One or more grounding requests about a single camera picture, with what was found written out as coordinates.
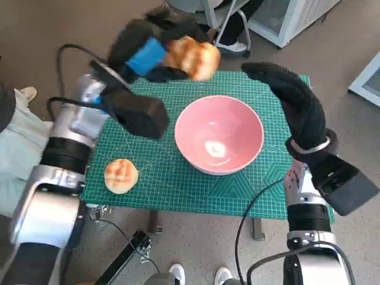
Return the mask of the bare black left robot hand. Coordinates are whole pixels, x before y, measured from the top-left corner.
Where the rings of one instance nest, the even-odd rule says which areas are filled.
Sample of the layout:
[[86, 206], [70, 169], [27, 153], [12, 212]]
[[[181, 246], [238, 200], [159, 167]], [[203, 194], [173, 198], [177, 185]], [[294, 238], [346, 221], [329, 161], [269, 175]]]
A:
[[154, 83], [187, 79], [185, 72], [163, 63], [169, 54], [169, 43], [184, 36], [197, 42], [207, 41], [206, 33], [193, 16], [153, 8], [143, 18], [126, 24], [113, 42], [107, 65], [128, 83], [140, 77]]

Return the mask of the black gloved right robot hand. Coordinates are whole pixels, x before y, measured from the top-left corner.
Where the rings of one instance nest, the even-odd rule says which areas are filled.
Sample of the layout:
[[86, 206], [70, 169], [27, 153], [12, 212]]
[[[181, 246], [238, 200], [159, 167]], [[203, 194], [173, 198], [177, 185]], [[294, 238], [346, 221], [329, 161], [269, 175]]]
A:
[[241, 69], [250, 79], [268, 85], [279, 99], [292, 139], [300, 148], [310, 150], [326, 142], [322, 104], [297, 74], [271, 62], [246, 62]]

